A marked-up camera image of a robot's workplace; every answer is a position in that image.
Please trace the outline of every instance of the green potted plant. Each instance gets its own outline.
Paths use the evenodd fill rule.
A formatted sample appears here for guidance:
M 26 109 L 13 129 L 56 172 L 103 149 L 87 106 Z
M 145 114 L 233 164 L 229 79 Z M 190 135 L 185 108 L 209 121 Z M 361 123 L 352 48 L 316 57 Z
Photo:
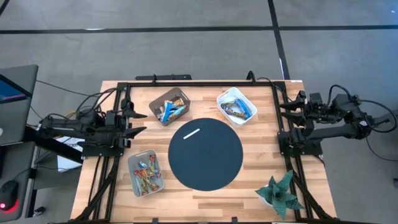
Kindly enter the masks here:
M 266 186 L 256 190 L 260 201 L 263 204 L 272 206 L 283 220 L 286 217 L 286 208 L 293 210 L 304 208 L 296 196 L 287 192 L 292 177 L 293 172 L 291 170 L 278 183 L 272 176 Z

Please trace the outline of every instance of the plastic bin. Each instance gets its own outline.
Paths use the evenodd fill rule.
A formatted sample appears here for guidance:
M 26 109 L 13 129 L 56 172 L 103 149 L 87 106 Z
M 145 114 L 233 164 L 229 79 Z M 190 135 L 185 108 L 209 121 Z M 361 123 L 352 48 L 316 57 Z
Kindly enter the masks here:
M 170 123 L 172 123 L 173 121 L 175 121 L 176 119 L 178 119 L 179 117 L 181 117 L 182 115 L 187 113 L 189 111 L 189 106 L 191 104 L 191 101 L 181 91 L 180 88 L 172 88 L 167 93 L 165 93 L 162 96 L 158 97 L 158 99 L 156 99 L 156 100 L 152 101 L 151 103 L 149 103 L 149 109 L 153 112 L 153 114 L 155 115 L 155 117 L 157 119 L 157 116 L 162 113 L 162 111 L 160 110 L 160 107 L 164 106 L 164 101 L 165 100 L 175 101 L 175 100 L 177 100 L 179 98 L 181 98 L 184 101 L 184 103 L 186 105 L 185 109 L 178 116 L 172 118 L 171 120 L 168 120 L 168 121 L 166 121 L 164 123 L 159 121 L 163 126 L 169 125 Z
M 140 167 L 138 165 L 139 161 L 142 161 L 143 163 L 145 163 L 147 165 L 149 164 L 149 155 L 156 155 L 156 152 L 151 149 L 151 150 L 142 152 L 140 154 L 130 156 L 129 159 L 127 160 L 127 166 L 129 167 L 130 180 L 131 180 L 131 185 L 132 185 L 132 191 L 134 192 L 134 195 L 136 197 L 143 197 L 146 195 L 150 195 L 150 194 L 156 193 L 164 188 L 164 179 L 163 179 L 163 174 L 162 174 L 159 178 L 150 178 L 151 181 L 153 181 L 155 184 L 157 184 L 159 186 L 159 189 L 157 191 L 153 192 L 148 187 L 148 192 L 149 192 L 148 194 L 143 195 L 143 196 L 139 195 L 138 184 L 137 184 L 136 175 L 134 174 L 134 171 L 136 169 L 140 169 Z M 155 161 L 155 169 L 162 172 L 159 167 L 157 155 L 156 155 L 156 161 Z
M 230 116 L 221 108 L 222 103 L 234 101 L 237 98 L 241 99 L 251 112 L 251 117 L 248 118 L 247 120 L 244 120 L 242 118 L 237 118 L 235 116 Z M 257 108 L 236 87 L 230 88 L 229 90 L 225 91 L 224 93 L 222 93 L 220 96 L 217 97 L 217 107 L 221 111 L 221 113 L 226 117 L 226 119 L 228 119 L 228 121 L 231 122 L 231 124 L 235 128 L 241 127 L 246 122 L 248 122 L 254 115 L 257 114 Z

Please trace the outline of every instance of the plant pot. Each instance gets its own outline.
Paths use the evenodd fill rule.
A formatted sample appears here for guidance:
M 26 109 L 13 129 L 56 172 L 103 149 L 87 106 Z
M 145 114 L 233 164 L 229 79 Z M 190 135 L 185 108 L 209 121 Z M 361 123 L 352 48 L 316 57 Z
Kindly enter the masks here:
M 271 203 L 269 203 L 269 202 L 267 202 L 267 200 L 266 199 L 264 199 L 263 197 L 261 197 L 260 195 L 258 195 L 259 196 L 259 200 L 260 200 L 260 202 L 263 204 L 263 205 L 265 205 L 265 206 L 270 206 L 270 207 L 273 207 L 272 206 L 272 204 Z

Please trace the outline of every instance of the concrete floor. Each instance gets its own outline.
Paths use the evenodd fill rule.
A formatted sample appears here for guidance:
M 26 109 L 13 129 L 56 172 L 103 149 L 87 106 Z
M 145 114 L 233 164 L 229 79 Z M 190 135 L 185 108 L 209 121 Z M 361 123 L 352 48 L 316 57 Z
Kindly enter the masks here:
M 389 0 L 274 0 L 280 26 L 353 26 L 398 24 L 398 2 Z M 170 26 L 271 26 L 262 0 L 12 0 L 0 17 L 4 29 L 85 29 Z M 281 32 L 291 79 L 303 80 L 307 93 L 323 99 L 332 84 L 360 97 L 398 109 L 398 30 Z M 36 63 L 38 79 L 84 93 L 103 80 L 137 75 L 189 73 L 194 79 L 257 77 L 281 79 L 273 31 L 140 34 L 0 35 L 0 67 Z M 74 110 L 82 97 L 38 83 L 32 106 L 45 116 Z M 375 116 L 373 105 L 363 109 Z M 29 123 L 38 122 L 30 114 Z M 372 133 L 380 155 L 398 159 L 397 131 Z M 398 163 L 382 161 L 354 139 L 322 142 L 326 172 L 342 220 L 396 223 Z M 76 183 L 39 191 L 41 217 L 12 223 L 64 222 Z M 52 200 L 58 197 L 64 203 Z

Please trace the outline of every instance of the wooden tabletop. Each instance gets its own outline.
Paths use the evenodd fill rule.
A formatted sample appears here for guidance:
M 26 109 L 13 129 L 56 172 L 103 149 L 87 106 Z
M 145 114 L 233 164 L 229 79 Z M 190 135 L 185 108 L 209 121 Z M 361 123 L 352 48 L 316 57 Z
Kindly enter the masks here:
M 295 98 L 299 90 L 303 90 L 301 81 L 285 82 L 290 98 Z M 104 81 L 101 91 L 116 87 L 117 83 L 117 81 Z M 263 206 L 254 192 L 266 185 L 272 175 L 278 181 L 286 173 L 284 158 L 279 153 L 277 142 L 276 133 L 279 127 L 271 88 L 239 87 L 239 90 L 258 109 L 257 115 L 240 128 L 234 128 L 218 111 L 216 98 L 229 88 L 225 86 L 180 87 L 191 100 L 190 111 L 172 124 L 163 127 L 149 109 L 149 103 L 171 88 L 134 87 L 131 90 L 135 111 L 148 117 L 131 119 L 130 122 L 133 127 L 146 126 L 147 129 L 132 140 L 131 148 L 125 150 L 120 160 L 111 222 L 151 222 L 152 218 L 159 218 L 160 222 L 230 222 L 231 217 L 237 217 L 241 222 L 279 221 L 280 218 L 274 209 Z M 101 105 L 103 111 L 111 110 L 113 103 L 114 96 L 110 96 Z M 174 132 L 187 121 L 197 118 L 214 118 L 225 122 L 235 130 L 243 145 L 243 165 L 239 174 L 229 185 L 219 190 L 202 192 L 189 189 L 175 178 L 170 169 L 167 152 Z M 155 150 L 158 155 L 165 188 L 155 194 L 137 198 L 132 192 L 127 159 L 148 149 Z M 302 156 L 302 160 L 309 191 L 327 213 L 335 216 L 322 163 L 313 156 Z M 91 157 L 83 163 L 71 218 L 77 217 L 87 206 L 96 161 L 97 157 Z M 94 192 L 98 186 L 99 173 L 100 171 Z M 107 196 L 106 192 L 101 204 L 100 218 L 104 217 Z M 292 220 L 294 213 L 289 210 L 285 221 Z

